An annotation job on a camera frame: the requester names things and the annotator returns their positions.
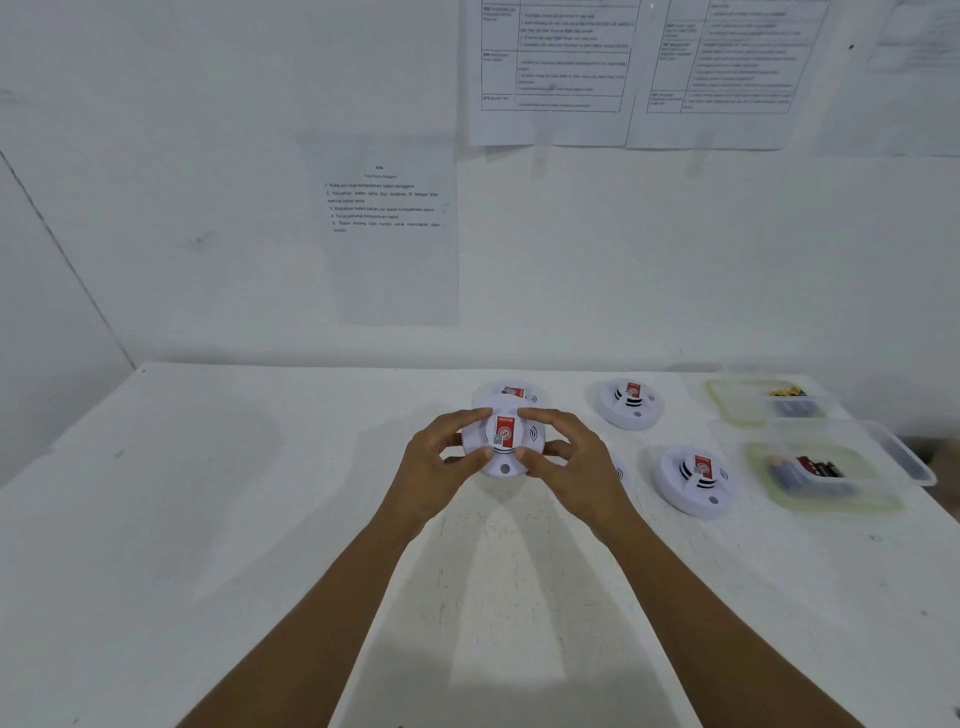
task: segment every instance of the clear plastic box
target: clear plastic box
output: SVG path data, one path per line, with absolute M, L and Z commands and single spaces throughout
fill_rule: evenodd
M 802 511 L 900 510 L 899 493 L 936 476 L 883 425 L 776 419 L 749 435 L 718 436 L 780 505 Z
M 835 404 L 823 390 L 779 376 L 719 376 L 705 386 L 720 417 L 738 427 L 763 427 L 775 419 L 824 419 Z

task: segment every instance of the paper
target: paper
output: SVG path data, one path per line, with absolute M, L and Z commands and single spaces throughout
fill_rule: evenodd
M 298 134 L 341 325 L 457 326 L 453 135 Z
M 670 0 L 660 8 L 627 146 L 783 147 L 826 46 L 829 0 Z
M 814 151 L 960 156 L 960 0 L 893 4 L 851 57 Z
M 469 143 L 623 146 L 639 0 L 468 0 Z

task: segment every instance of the white smoke detector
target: white smoke detector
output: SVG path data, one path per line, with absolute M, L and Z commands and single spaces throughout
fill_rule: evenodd
M 485 406 L 481 402 L 493 395 L 514 395 L 527 400 L 521 407 L 549 407 L 550 396 L 542 387 L 523 379 L 498 379 L 488 382 L 473 393 L 473 408 Z
M 621 429 L 648 429 L 663 414 L 663 397 L 635 379 L 605 381 L 597 395 L 597 412 Z
M 698 519 L 725 516 L 739 492 L 723 460 L 709 450 L 683 445 L 660 456 L 654 483 L 670 505 Z
M 495 394 L 475 404 L 492 408 L 493 414 L 487 420 L 464 427 L 464 451 L 470 453 L 489 445 L 493 448 L 493 458 L 484 466 L 484 474 L 490 477 L 524 475 L 527 469 L 516 459 L 515 450 L 528 448 L 543 452 L 546 441 L 546 427 L 516 414 L 520 407 L 530 406 L 530 401 L 516 395 Z

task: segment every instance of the hand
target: hand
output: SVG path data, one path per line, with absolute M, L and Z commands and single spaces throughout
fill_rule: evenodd
M 543 455 L 562 457 L 567 461 L 565 466 L 527 448 L 517 448 L 516 459 L 531 475 L 542 479 L 561 505 L 586 523 L 598 538 L 609 532 L 623 514 L 636 512 L 616 476 L 607 446 L 580 418 L 569 412 L 534 407 L 520 407 L 516 413 L 525 420 L 553 425 L 570 441 L 551 440 L 543 446 Z
M 374 516 L 413 539 L 430 519 L 453 500 L 460 486 L 480 471 L 493 457 L 489 446 L 474 450 L 466 457 L 440 453 L 461 446 L 458 430 L 493 414 L 489 407 L 462 409 L 441 415 L 422 429 L 407 445 L 394 482 Z

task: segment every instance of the table surface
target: table surface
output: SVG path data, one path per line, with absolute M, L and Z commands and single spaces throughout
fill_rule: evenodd
M 0 722 L 170 726 L 324 573 L 410 436 L 514 373 L 148 364 L 0 490 Z M 628 464 L 644 518 L 867 726 L 955 726 L 960 528 L 663 501 L 650 448 L 715 449 L 703 376 L 640 374 L 661 421 L 590 406 L 614 375 L 526 372 Z M 801 384 L 803 377 L 792 377 Z M 336 725 L 698 725 L 610 554 L 538 481 L 477 476 L 407 549 Z

